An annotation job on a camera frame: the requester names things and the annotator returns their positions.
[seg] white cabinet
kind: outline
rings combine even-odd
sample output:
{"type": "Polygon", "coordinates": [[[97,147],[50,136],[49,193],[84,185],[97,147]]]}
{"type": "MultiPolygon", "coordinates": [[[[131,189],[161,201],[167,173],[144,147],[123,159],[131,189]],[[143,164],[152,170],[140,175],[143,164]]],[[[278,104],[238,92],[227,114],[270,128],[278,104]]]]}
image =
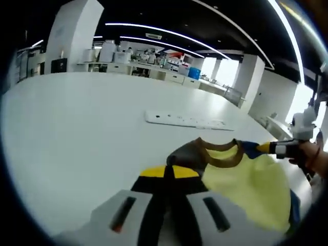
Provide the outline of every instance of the white cabinet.
{"type": "Polygon", "coordinates": [[[166,73],[164,80],[182,84],[183,83],[183,78],[184,78],[184,76],[179,75],[179,74],[166,73]]]}
{"type": "Polygon", "coordinates": [[[111,64],[107,65],[108,73],[121,73],[121,74],[129,74],[130,67],[125,64],[111,64]]]}
{"type": "Polygon", "coordinates": [[[183,80],[183,86],[187,86],[187,87],[191,87],[191,88],[199,88],[200,85],[200,81],[197,79],[193,79],[193,78],[188,78],[188,77],[184,77],[185,79],[183,80]]]}

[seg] window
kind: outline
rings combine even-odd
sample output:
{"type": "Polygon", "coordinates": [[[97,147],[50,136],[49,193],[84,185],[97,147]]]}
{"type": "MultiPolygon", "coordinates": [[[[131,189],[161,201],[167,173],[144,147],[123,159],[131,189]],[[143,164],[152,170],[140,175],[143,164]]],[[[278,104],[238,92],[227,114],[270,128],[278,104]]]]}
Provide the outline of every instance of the window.
{"type": "Polygon", "coordinates": [[[223,59],[220,63],[215,79],[220,85],[232,86],[239,66],[238,60],[223,59]]]}
{"type": "MultiPolygon", "coordinates": [[[[293,98],[291,108],[289,109],[288,115],[286,117],[286,122],[291,123],[295,113],[303,113],[304,110],[308,107],[308,103],[313,95],[313,90],[309,87],[298,84],[296,92],[293,98]]],[[[313,138],[311,141],[315,141],[317,134],[319,133],[319,128],[321,128],[324,115],[326,113],[326,102],[322,101],[319,106],[318,117],[314,121],[314,124],[317,126],[313,131],[313,138]]]]}
{"type": "Polygon", "coordinates": [[[215,63],[216,58],[206,57],[201,67],[201,74],[205,74],[207,78],[211,78],[215,63]]]}
{"type": "Polygon", "coordinates": [[[303,113],[303,111],[308,107],[308,103],[312,95],[312,89],[304,84],[297,85],[292,105],[285,120],[287,123],[292,122],[295,113],[303,113]]]}

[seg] blue container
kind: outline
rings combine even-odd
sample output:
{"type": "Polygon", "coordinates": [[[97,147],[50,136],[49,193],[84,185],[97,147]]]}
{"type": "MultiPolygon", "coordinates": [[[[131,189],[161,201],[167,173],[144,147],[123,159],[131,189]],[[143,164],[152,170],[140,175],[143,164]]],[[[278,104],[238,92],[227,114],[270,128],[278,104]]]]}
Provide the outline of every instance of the blue container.
{"type": "Polygon", "coordinates": [[[200,70],[198,68],[190,68],[188,77],[194,78],[194,79],[199,79],[200,77],[200,70]]]}

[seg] power strip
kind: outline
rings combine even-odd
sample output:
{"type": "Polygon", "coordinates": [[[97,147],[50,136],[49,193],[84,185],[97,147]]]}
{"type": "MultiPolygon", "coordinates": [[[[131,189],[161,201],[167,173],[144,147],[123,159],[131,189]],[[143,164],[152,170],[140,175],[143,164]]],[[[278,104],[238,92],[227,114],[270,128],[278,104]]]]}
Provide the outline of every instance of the power strip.
{"type": "Polygon", "coordinates": [[[229,126],[229,124],[220,119],[202,119],[172,112],[147,110],[145,112],[145,120],[148,123],[154,124],[234,131],[231,125],[229,126]]]}

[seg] black ceiling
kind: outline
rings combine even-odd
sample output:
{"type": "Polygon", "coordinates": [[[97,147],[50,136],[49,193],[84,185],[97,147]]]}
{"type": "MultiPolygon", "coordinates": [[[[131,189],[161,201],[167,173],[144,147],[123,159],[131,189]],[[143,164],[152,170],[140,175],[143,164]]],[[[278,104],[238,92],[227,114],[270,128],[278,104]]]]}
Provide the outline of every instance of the black ceiling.
{"type": "MultiPolygon", "coordinates": [[[[306,1],[307,0],[298,0],[303,7],[307,7],[306,1]]],[[[67,2],[70,1],[39,1],[39,4],[35,5],[33,8],[33,14],[24,13],[24,30],[28,30],[28,38],[25,42],[25,33],[21,33],[20,46],[26,47],[32,45],[40,39],[47,41],[56,12],[62,4],[67,2]]],[[[172,34],[135,27],[105,26],[105,23],[122,22],[149,25],[190,36],[215,49],[241,50],[245,53],[257,54],[262,57],[267,66],[269,65],[258,49],[239,30],[215,12],[192,0],[166,0],[160,3],[151,0],[138,0],[128,3],[126,1],[108,0],[99,0],[99,2],[104,6],[105,10],[99,21],[96,35],[102,35],[104,38],[118,38],[120,35],[146,38],[145,33],[148,32],[162,35],[162,42],[184,47],[191,51],[206,49],[205,47],[172,34]]],[[[220,12],[232,19],[253,39],[257,39],[257,44],[269,57],[272,63],[278,63],[277,60],[282,58],[295,63],[297,62],[289,36],[281,20],[268,1],[203,0],[203,2],[210,6],[217,6],[220,12]]],[[[313,9],[308,12],[312,19],[318,19],[314,18],[316,15],[313,9]]],[[[285,15],[288,17],[296,35],[304,67],[314,72],[318,71],[321,66],[321,61],[308,37],[300,28],[297,21],[286,11],[285,15]]],[[[294,81],[298,81],[297,72],[295,73],[295,71],[292,71],[292,74],[296,74],[296,76],[290,75],[289,77],[294,81]]]]}

